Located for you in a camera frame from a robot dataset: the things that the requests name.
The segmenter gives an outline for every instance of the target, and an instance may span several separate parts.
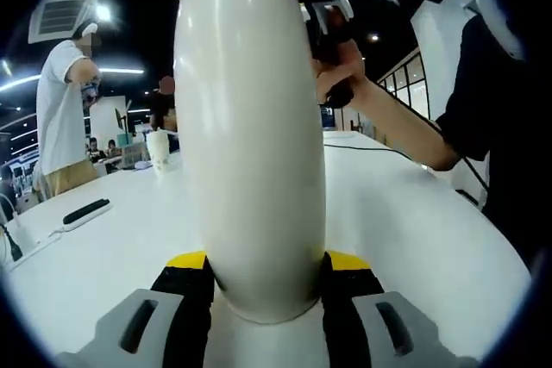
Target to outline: white table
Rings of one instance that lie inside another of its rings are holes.
[[[325,143],[377,147],[358,133],[324,133]],[[470,203],[395,153],[325,148],[328,249],[369,261],[386,290],[397,290],[439,327],[458,356],[480,359],[523,298],[530,276],[500,232]],[[201,250],[185,191],[185,165],[159,180],[152,169],[117,172],[21,216],[36,239],[67,213],[107,197],[114,208],[9,274],[15,302],[54,353],[76,352],[97,319],[165,263]],[[233,315],[221,297],[205,366],[328,366],[322,310],[276,326]]]

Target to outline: white cylindrical object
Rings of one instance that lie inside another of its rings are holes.
[[[187,184],[232,308],[261,323],[317,299],[323,139],[297,0],[181,0],[174,46]]]
[[[168,171],[169,138],[165,131],[152,131],[146,136],[146,146],[156,174]]]

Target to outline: white wall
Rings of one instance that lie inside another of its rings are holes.
[[[443,0],[437,4],[426,0],[411,19],[422,54],[433,120],[444,112],[455,87],[462,30],[474,16],[464,6],[471,1],[473,0]],[[485,178],[487,161],[474,161],[473,164]],[[465,163],[459,163],[444,176],[455,189],[463,189],[476,200],[483,197],[481,184]]]
[[[124,129],[117,125],[115,109],[121,116],[127,114],[125,97],[103,97],[90,108],[91,137],[96,137],[98,148],[107,148],[109,140],[115,140]]]

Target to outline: ceiling air conditioner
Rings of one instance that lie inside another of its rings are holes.
[[[71,38],[96,13],[98,0],[41,0],[31,15],[28,43]]]

